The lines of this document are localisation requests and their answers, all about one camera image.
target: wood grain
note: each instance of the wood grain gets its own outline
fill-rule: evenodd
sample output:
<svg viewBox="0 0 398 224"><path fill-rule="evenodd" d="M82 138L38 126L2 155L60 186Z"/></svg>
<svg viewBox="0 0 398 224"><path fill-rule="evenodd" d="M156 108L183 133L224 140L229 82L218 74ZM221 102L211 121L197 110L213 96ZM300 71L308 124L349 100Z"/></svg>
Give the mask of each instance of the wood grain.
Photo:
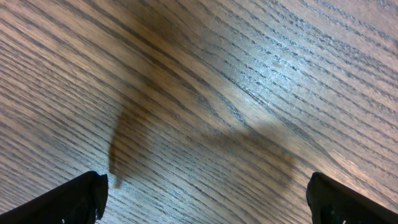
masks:
<svg viewBox="0 0 398 224"><path fill-rule="evenodd" d="M110 173L98 223L398 212L398 2L2 0L0 212Z"/></svg>

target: black plastic part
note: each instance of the black plastic part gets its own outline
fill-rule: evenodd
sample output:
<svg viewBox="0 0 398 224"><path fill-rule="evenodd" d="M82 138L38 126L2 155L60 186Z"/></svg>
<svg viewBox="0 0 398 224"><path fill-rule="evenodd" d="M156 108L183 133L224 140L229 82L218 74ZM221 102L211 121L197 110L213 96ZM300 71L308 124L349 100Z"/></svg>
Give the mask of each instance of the black plastic part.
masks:
<svg viewBox="0 0 398 224"><path fill-rule="evenodd" d="M308 183L307 202L313 224L398 223L398 214L319 172Z"/></svg>
<svg viewBox="0 0 398 224"><path fill-rule="evenodd" d="M102 218L107 198L108 176L89 171L0 215L0 223L93 224Z"/></svg>

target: brown wood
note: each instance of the brown wood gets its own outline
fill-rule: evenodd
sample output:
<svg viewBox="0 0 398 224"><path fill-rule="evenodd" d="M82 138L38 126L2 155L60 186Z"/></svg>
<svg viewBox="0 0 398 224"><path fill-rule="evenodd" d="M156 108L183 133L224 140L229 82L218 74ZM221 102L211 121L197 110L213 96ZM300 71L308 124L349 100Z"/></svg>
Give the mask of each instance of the brown wood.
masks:
<svg viewBox="0 0 398 224"><path fill-rule="evenodd" d="M1 213L88 170L99 223L310 223L314 171L398 212L397 1L0 10Z"/></svg>

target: black object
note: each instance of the black object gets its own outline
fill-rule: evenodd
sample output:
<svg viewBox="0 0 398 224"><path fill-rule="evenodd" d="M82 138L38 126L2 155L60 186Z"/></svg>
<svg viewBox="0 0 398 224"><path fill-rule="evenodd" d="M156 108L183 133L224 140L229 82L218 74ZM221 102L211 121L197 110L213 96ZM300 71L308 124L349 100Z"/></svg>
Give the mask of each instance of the black object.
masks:
<svg viewBox="0 0 398 224"><path fill-rule="evenodd" d="M308 183L307 202L313 224L398 223L398 214L319 172Z"/></svg>
<svg viewBox="0 0 398 224"><path fill-rule="evenodd" d="M9 212L0 223L93 224L102 218L108 176L89 171Z"/></svg>

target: wooden table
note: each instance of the wooden table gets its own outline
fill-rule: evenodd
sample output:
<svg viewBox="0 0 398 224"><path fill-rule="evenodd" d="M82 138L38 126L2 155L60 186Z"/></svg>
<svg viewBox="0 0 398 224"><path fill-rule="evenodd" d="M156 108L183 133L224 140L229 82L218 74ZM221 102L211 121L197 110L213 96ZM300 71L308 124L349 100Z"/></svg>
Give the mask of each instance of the wooden table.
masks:
<svg viewBox="0 0 398 224"><path fill-rule="evenodd" d="M310 223L314 171L398 212L396 0L2 0L0 212L88 171L98 223Z"/></svg>

